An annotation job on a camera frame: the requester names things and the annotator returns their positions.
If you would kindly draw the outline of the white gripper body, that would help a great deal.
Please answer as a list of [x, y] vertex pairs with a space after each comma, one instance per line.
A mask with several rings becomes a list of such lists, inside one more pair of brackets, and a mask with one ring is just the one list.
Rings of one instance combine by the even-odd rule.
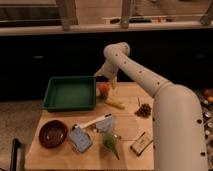
[[101, 74], [109, 80], [115, 80], [117, 77], [118, 68], [111, 62], [105, 61], [101, 67]]

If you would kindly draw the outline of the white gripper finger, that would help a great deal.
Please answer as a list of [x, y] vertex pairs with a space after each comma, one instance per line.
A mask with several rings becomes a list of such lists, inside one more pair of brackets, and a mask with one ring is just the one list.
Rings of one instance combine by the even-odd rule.
[[102, 70], [101, 69], [99, 69], [97, 72], [95, 72], [95, 74], [94, 74], [94, 77], [102, 77], [102, 76], [104, 76], [103, 75], [103, 72], [102, 72]]

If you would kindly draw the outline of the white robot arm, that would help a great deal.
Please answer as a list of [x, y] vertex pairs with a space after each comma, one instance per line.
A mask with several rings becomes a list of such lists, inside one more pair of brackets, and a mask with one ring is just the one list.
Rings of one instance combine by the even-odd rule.
[[208, 171], [202, 107], [188, 87], [149, 70], [129, 58], [125, 42], [103, 50], [105, 62], [96, 72], [116, 84], [123, 71], [153, 98], [153, 148], [155, 171]]

